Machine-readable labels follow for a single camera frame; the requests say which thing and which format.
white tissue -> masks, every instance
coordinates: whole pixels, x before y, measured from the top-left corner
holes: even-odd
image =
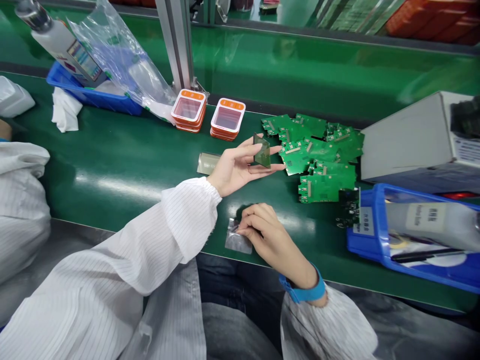
[[[82,103],[59,87],[55,88],[52,97],[53,116],[51,122],[55,123],[62,133],[77,131],[79,129],[77,115],[83,107]]]

white lab coat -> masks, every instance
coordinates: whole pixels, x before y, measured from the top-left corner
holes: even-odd
[[[47,160],[39,146],[0,143],[0,246],[32,243],[35,250],[48,236],[37,180]],[[112,237],[64,258],[0,333],[0,359],[205,359],[195,256],[220,201],[204,177],[186,180]],[[31,254],[22,257],[28,265]],[[346,295],[327,293],[323,308],[285,296],[283,357],[373,359],[378,341],[369,322]]]

hand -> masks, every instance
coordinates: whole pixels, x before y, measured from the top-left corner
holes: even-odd
[[[12,140],[12,128],[2,119],[0,119],[0,139]]]
[[[252,180],[260,179],[285,169],[284,164],[272,164],[268,169],[262,165],[250,166],[261,149],[262,144],[255,144],[253,136],[238,147],[223,152],[213,173],[206,179],[212,184],[222,198],[234,193]],[[270,155],[278,153],[281,146],[272,146]]]
[[[258,255],[289,279],[293,287],[312,289],[318,285],[317,270],[295,245],[270,205],[260,203],[243,210],[237,233],[249,238]],[[322,308],[327,301],[325,293],[309,303]]]

black pen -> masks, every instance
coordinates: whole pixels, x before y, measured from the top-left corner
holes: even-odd
[[[465,251],[460,249],[447,248],[447,249],[440,249],[440,250],[401,253],[401,254],[393,255],[391,259],[396,263],[405,264],[405,263],[413,263],[413,262],[422,262],[431,258],[438,258],[438,257],[459,255],[459,254],[465,254]]]

blue plastic bin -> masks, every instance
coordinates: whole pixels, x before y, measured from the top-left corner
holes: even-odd
[[[407,190],[401,187],[376,184],[372,190],[362,191],[360,206],[370,207],[374,235],[347,230],[347,248],[363,258],[382,263],[386,268],[480,294],[480,253],[470,253],[464,263],[452,267],[422,264],[405,267],[390,259],[389,227],[385,200],[393,203],[450,203],[464,204],[476,211],[480,206],[454,201],[445,197]]]
[[[143,110],[141,105],[128,96],[113,95],[82,87],[58,61],[55,61],[51,67],[46,82],[53,87],[64,89],[84,105],[134,116],[139,116]]]

